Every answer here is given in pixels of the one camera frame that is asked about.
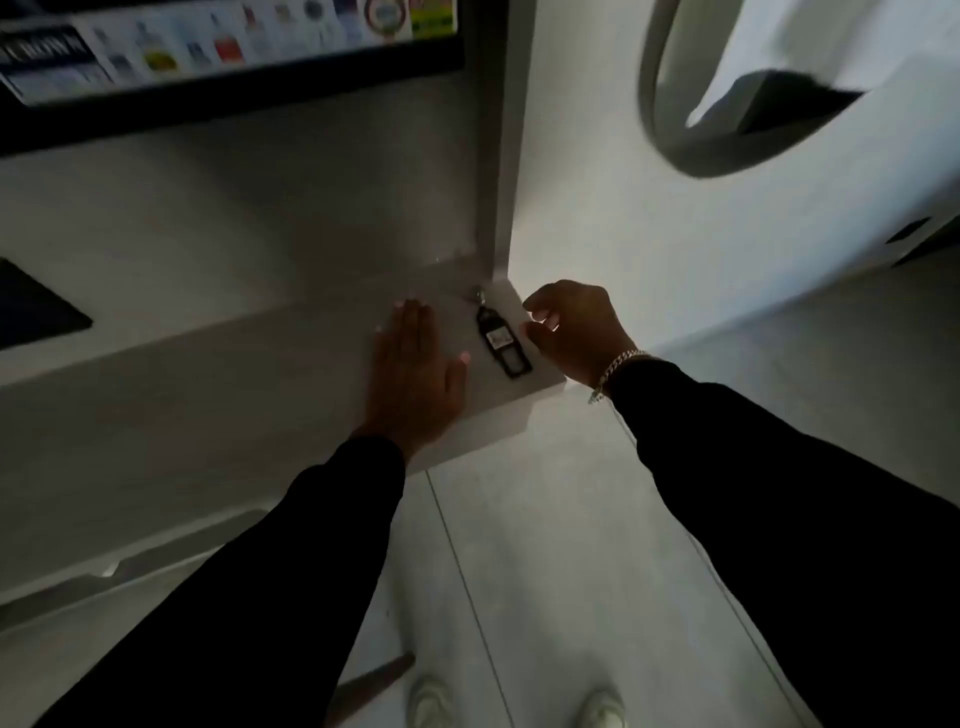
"hand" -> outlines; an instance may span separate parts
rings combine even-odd
[[[382,435],[409,463],[463,412],[469,362],[466,352],[452,361],[441,354],[430,306],[396,303],[387,330],[376,334],[366,420],[354,437]]]
[[[610,296],[598,285],[558,280],[544,285],[523,307],[534,318],[523,325],[527,338],[561,372],[591,389],[620,354],[636,349]]]

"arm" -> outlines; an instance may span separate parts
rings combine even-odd
[[[603,289],[561,281],[528,308],[548,324],[531,339],[588,386],[636,348]],[[605,391],[663,501],[825,724],[953,712],[960,510],[653,357]]]
[[[406,463],[463,407],[433,311],[407,302],[380,334],[365,424],[301,473],[263,520],[221,548],[37,725],[323,723],[383,568]]]

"black sleeve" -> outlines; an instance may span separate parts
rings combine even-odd
[[[344,443],[37,725],[323,725],[383,568],[404,470],[389,440]]]
[[[825,725],[955,722],[960,510],[667,362],[632,362],[609,390]]]

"silver chain bracelet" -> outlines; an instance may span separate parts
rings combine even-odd
[[[607,396],[603,393],[603,388],[606,386],[610,377],[613,376],[613,373],[631,359],[636,359],[639,356],[650,356],[650,354],[647,352],[642,352],[640,349],[630,349],[628,352],[623,352],[616,359],[614,359],[613,364],[607,367],[607,371],[604,372],[603,376],[600,377],[597,388],[594,389],[593,394],[590,395],[590,404],[596,404],[598,401],[606,399]]]

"shoe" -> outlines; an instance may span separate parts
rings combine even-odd
[[[577,728],[627,728],[627,709],[614,693],[597,691],[580,709]]]
[[[407,728],[459,728],[450,688],[432,677],[423,677],[410,692]]]

